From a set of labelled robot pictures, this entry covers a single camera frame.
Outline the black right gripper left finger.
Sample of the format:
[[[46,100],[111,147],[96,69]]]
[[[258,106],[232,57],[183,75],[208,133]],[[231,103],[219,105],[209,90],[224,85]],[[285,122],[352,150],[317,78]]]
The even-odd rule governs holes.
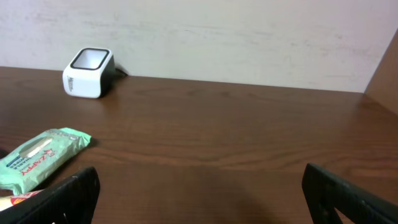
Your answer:
[[[100,193],[94,167],[87,167],[1,212],[7,223],[90,224]]]

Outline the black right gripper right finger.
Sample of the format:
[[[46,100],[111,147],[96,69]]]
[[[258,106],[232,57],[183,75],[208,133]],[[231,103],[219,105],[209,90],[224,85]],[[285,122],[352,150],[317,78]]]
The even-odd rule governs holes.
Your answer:
[[[316,224],[341,224],[337,212],[353,223],[397,224],[396,205],[316,164],[306,165],[302,190]]]

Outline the mint green wipes pack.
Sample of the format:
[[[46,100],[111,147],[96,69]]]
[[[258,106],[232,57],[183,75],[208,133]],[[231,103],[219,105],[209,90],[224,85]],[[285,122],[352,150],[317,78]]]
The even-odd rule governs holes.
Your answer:
[[[90,141],[89,134],[71,128],[42,132],[1,159],[1,189],[14,195],[30,192]]]

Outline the yellow snack bag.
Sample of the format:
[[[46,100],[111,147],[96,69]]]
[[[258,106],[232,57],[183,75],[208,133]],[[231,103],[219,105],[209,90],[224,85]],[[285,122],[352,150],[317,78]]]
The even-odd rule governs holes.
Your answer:
[[[13,207],[14,205],[21,203],[24,200],[27,200],[28,198],[31,198],[40,192],[41,192],[41,190],[37,190],[37,191],[27,192],[25,194],[20,194],[20,195],[11,195],[11,196],[7,196],[7,197],[1,197],[0,198],[0,211],[6,210],[10,207]]]

